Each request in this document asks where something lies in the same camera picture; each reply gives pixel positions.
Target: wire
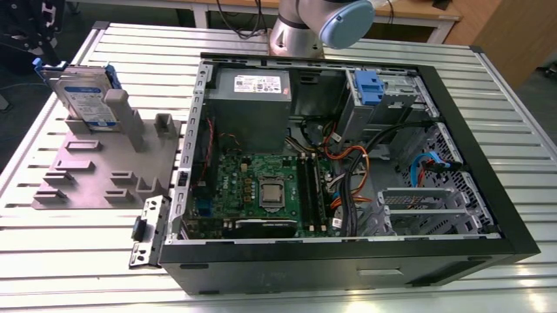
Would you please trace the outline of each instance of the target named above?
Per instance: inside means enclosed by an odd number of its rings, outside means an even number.
[[[366,173],[366,171],[357,171],[354,173],[354,175],[362,175],[365,173]],[[342,173],[340,176],[334,177],[334,179],[328,183],[328,191],[329,192],[334,192],[333,187],[342,180],[342,178],[345,177],[345,175],[346,175],[346,173]]]
[[[418,174],[416,171],[420,166],[420,160],[426,157],[430,158],[437,164],[450,167],[450,165],[441,160],[436,151],[429,151],[417,155],[410,165],[410,184],[413,187],[418,186]]]
[[[10,88],[19,87],[19,86],[44,86],[44,87],[50,88],[50,86],[43,84],[43,83],[16,83],[14,85],[10,85],[10,86],[6,86],[6,87],[0,88],[0,90],[7,90]]]
[[[229,19],[227,19],[227,18],[226,18],[226,16],[225,16],[223,9],[222,9],[222,7],[221,7],[221,0],[217,0],[217,6],[218,6],[218,8],[219,8],[221,18],[222,18],[222,20],[223,20],[223,22],[225,22],[226,26],[227,26],[227,28],[229,28],[233,32],[235,32],[235,33],[237,33],[238,37],[239,37],[241,39],[243,39],[243,40],[247,40],[247,39],[250,39],[251,37],[259,36],[259,34],[258,34],[257,32],[258,32],[258,28],[259,28],[259,23],[261,23],[261,20],[262,20],[262,18],[263,18],[263,12],[261,11],[261,0],[254,0],[254,1],[255,1],[255,4],[257,4],[257,7],[258,7],[258,14],[257,14],[258,19],[257,19],[255,26],[254,26],[254,29],[251,30],[251,32],[250,32],[249,34],[243,34],[243,33],[242,33],[242,29],[237,29],[237,28],[235,28],[235,27],[233,27],[233,25],[230,24]],[[265,25],[265,32],[267,32],[265,18],[263,18],[263,25]]]
[[[389,21],[388,21],[388,23],[393,25],[393,23],[394,23],[394,7],[393,7],[392,0],[386,0],[386,2],[389,2],[389,6],[392,7],[392,11],[389,12]]]
[[[302,123],[300,124],[300,131],[301,131],[302,136],[304,136],[304,139],[306,140],[306,142],[310,145],[310,147],[317,150],[318,148],[321,148],[325,145],[325,142],[322,144],[320,144],[320,145],[317,143],[314,143],[314,141],[310,138],[310,135],[306,132],[306,127],[308,127],[308,120],[305,119],[302,121]]]
[[[222,132],[222,133],[219,134],[219,137],[222,137],[222,136],[230,136],[230,137],[234,139],[234,143],[235,143],[238,146],[241,146],[241,143],[238,142],[237,135],[230,134],[230,133],[227,133],[227,132]]]
[[[365,197],[354,197],[356,202],[373,202],[373,199]],[[337,198],[332,203],[332,209],[336,209],[341,206],[341,198]]]
[[[380,142],[385,139],[386,136],[389,136],[392,133],[397,132],[398,130],[401,130],[402,128],[408,128],[408,127],[428,127],[433,124],[433,121],[421,121],[421,122],[409,122],[409,123],[402,123],[402,124],[397,124],[386,129],[384,129],[373,138],[372,140],[368,142],[366,144],[366,151],[373,151],[376,146],[380,144]],[[357,235],[358,230],[357,230],[357,211],[356,211],[356,204],[354,204],[354,199],[350,196],[352,195],[352,191],[350,191],[350,178],[353,175],[353,172],[356,170],[356,167],[358,166],[358,163],[361,162],[362,156],[366,155],[366,159],[368,159],[368,153],[358,153],[354,160],[352,161],[352,164],[349,166],[349,170],[346,171],[346,175],[342,179],[341,182],[341,203],[342,203],[342,208],[344,208],[344,212],[346,211],[348,215],[344,216],[349,216],[349,218],[344,218],[342,219],[342,227],[341,227],[341,232],[342,233],[348,233],[349,237],[353,237]]]
[[[229,153],[231,151],[235,151],[235,152],[241,153],[242,152],[242,149],[238,149],[238,148],[227,149],[226,150],[226,153]]]
[[[285,137],[285,141],[286,141],[288,144],[290,144],[293,146],[293,148],[300,153],[312,153],[312,150],[309,148],[306,148],[305,146],[302,146],[302,144],[300,144],[298,140],[296,140],[293,137],[290,137],[290,136]]]
[[[213,152],[214,127],[213,127],[211,120],[209,118],[206,120],[207,120],[209,129],[211,131],[211,134],[209,136],[209,147],[207,147],[207,154],[206,154],[206,164],[203,165],[202,176],[199,176],[198,183],[195,184],[195,186],[199,186],[199,183],[203,180],[203,177],[206,175],[207,165],[209,165],[209,161],[211,160],[211,152]]]
[[[418,175],[418,187],[424,187],[424,178],[425,178],[425,176],[426,176],[426,167],[422,166],[421,171],[420,171],[420,175]]]
[[[353,194],[358,194],[358,192],[361,192],[361,190],[364,188],[364,185],[366,184],[369,170],[370,170],[370,163],[369,163],[368,152],[366,152],[366,149],[361,145],[354,145],[354,146],[346,148],[346,150],[340,155],[332,155],[329,153],[328,146],[329,146],[329,140],[332,139],[332,136],[333,136],[333,133],[334,133],[336,129],[337,129],[337,124],[333,126],[333,131],[332,131],[332,133],[329,134],[328,138],[324,141],[324,143],[325,143],[325,154],[326,154],[326,156],[332,160],[341,160],[341,159],[346,158],[349,156],[349,154],[354,150],[360,150],[364,153],[364,155],[366,156],[366,173],[364,174],[364,177],[362,177],[362,180],[360,182],[358,188],[352,191]]]

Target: power supply label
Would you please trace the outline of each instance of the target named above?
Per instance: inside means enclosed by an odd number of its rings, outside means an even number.
[[[71,106],[87,124],[99,127],[117,125],[111,108],[103,103],[105,94],[95,87],[64,87]]]
[[[238,75],[234,78],[235,93],[282,93],[281,76]]]

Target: wooden desk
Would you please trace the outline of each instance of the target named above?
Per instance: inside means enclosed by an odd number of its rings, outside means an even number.
[[[197,3],[215,4],[215,0],[194,0]],[[393,0],[394,16],[398,18],[425,18],[428,20],[460,21],[462,15],[453,5],[448,9],[440,10],[432,6],[432,0]],[[281,0],[261,0],[263,8],[278,8]],[[241,5],[254,7],[254,0],[221,0],[222,5]],[[389,16],[392,8],[389,4],[376,9],[378,16]]]
[[[189,0],[173,0],[178,3],[193,2]],[[218,10],[215,0],[194,0],[193,10],[197,19],[197,27],[207,28],[206,13]],[[428,26],[434,30],[428,43],[442,44],[452,31],[453,25],[461,20],[462,15],[453,5],[446,10],[432,6],[432,0],[393,0],[394,20],[393,24]],[[279,13],[281,0],[261,0],[265,14]],[[257,13],[254,0],[221,0],[222,9],[227,12]],[[389,4],[376,10],[374,23],[388,23],[392,8]]]

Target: aluminum slotted table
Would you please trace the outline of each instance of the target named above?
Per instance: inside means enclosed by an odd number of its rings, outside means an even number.
[[[111,24],[91,31],[74,62],[111,61],[142,117],[171,113],[185,121],[201,52],[267,54],[266,39],[239,40],[230,31]],[[438,69],[543,253],[434,288],[191,297],[163,270],[127,268],[139,209],[32,209],[67,132],[67,110],[52,95],[0,176],[0,308],[83,306],[103,313],[553,310],[557,149],[485,55],[462,46],[364,40],[346,50],[326,49],[326,57]],[[137,303],[151,304],[129,306]]]

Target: ram slot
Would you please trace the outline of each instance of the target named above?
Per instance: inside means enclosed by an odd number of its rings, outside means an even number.
[[[302,224],[304,228],[309,229],[312,225],[312,210],[309,207],[309,191],[308,191],[308,180],[306,180],[306,160],[305,157],[298,157],[297,160],[297,174],[298,174],[298,195],[302,213]]]
[[[306,178],[309,186],[309,202],[312,208],[312,226],[310,230],[318,230],[321,227],[321,214],[320,214],[320,176],[316,173],[316,162],[313,158],[309,158],[306,161]]]
[[[322,181],[322,174],[321,174],[321,168],[320,168],[320,159],[316,156],[314,157],[314,171],[316,171],[316,184],[318,188],[317,197],[318,197],[318,223],[322,231],[326,231],[326,209],[325,209],[325,181]]]

